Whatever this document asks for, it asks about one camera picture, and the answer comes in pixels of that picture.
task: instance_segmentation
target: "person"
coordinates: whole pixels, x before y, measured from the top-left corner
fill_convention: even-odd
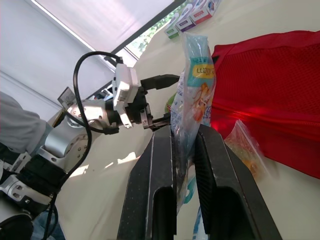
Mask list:
[[[27,152],[33,157],[37,150],[45,144],[46,138],[53,129],[38,114],[24,110],[11,96],[0,91],[0,143],[7,146],[12,152]],[[33,234],[31,240],[42,240],[48,211],[41,213],[33,221]],[[52,215],[51,225],[55,222]],[[64,234],[58,224],[49,240],[65,240]]]

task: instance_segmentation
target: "white wall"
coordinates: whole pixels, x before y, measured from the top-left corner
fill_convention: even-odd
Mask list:
[[[73,89],[76,62],[89,50],[45,17],[33,3],[1,0],[0,4],[1,71],[39,96],[58,103],[57,98],[65,87]],[[81,96],[85,98],[98,90],[113,78],[113,74],[98,58],[87,59],[79,72]],[[9,89],[7,81],[1,78],[0,91]],[[25,97],[23,105],[34,105],[36,100],[40,99]]]

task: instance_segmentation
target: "snack package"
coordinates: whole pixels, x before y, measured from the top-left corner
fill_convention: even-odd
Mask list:
[[[186,64],[170,109],[176,157],[177,214],[185,201],[188,183],[189,192],[194,191],[194,170],[188,179],[193,144],[200,124],[210,125],[211,102],[216,87],[216,73],[208,38],[190,33],[183,33],[181,36]]]
[[[224,142],[248,167],[255,180],[261,179],[266,174],[264,155],[260,151],[259,144],[250,136],[248,128],[241,120],[235,122],[234,128]]]

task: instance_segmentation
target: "product box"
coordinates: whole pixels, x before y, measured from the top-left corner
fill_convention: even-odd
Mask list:
[[[183,9],[178,21],[175,26],[181,31],[187,31],[190,28],[193,28],[196,24],[191,20],[189,14],[195,9],[197,2],[200,0],[194,0],[191,3],[188,3]]]
[[[178,12],[176,12],[164,30],[165,34],[170,39],[173,39],[179,35],[179,30],[176,28],[176,23],[179,19],[179,16],[180,16],[180,14]]]
[[[214,15],[220,2],[221,0],[199,0],[189,17],[196,24],[202,23]]]

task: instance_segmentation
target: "white table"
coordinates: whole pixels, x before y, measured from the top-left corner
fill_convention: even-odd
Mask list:
[[[213,51],[217,44],[237,43],[269,33],[317,31],[319,9],[318,0],[222,0],[214,17],[189,32],[207,35]],[[184,65],[180,38],[170,40],[161,30],[135,68],[139,79],[145,79],[162,74],[179,75]],[[176,86],[172,86],[149,92],[147,100],[155,118],[164,113],[166,101],[161,99],[168,99],[175,90]],[[139,156],[151,134],[150,130],[135,126],[96,140],[83,164],[88,165],[86,173],[69,179],[58,196],[60,223],[67,240],[117,238],[127,181],[136,162],[118,164],[118,159],[132,152]],[[276,163],[276,171],[277,177],[265,178],[258,187],[283,239],[318,240],[320,180],[280,163]],[[192,239],[199,207],[197,198],[196,193],[190,203],[181,208],[177,240]]]

